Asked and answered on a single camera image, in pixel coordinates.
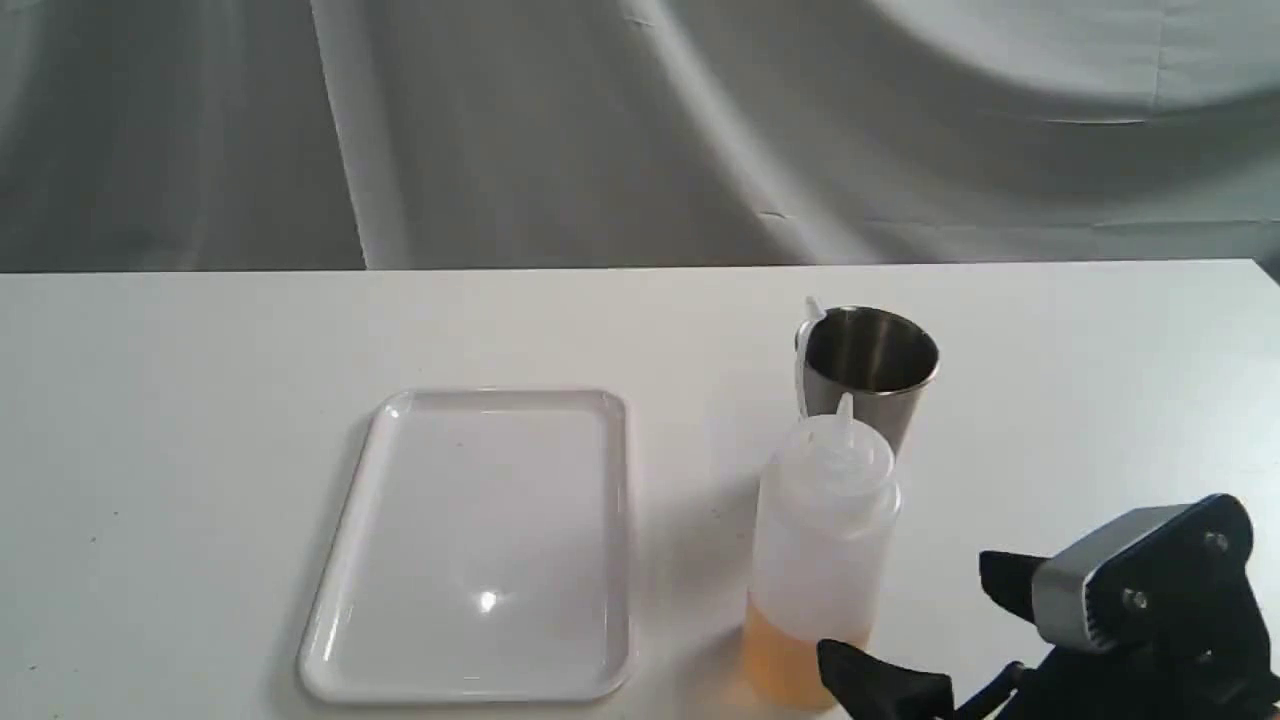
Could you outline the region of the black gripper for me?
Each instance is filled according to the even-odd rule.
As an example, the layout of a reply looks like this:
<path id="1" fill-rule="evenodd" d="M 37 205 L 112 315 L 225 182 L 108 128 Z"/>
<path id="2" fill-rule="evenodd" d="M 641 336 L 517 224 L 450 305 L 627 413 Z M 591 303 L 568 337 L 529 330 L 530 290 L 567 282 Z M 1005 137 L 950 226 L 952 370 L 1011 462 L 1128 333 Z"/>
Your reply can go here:
<path id="1" fill-rule="evenodd" d="M 851 719 L 1275 719 L 1272 644 L 1247 566 L 1254 528 L 1217 493 L 1134 509 L 1051 557 L 979 552 L 980 588 L 1050 652 L 955 710 L 948 676 L 817 643 Z"/>

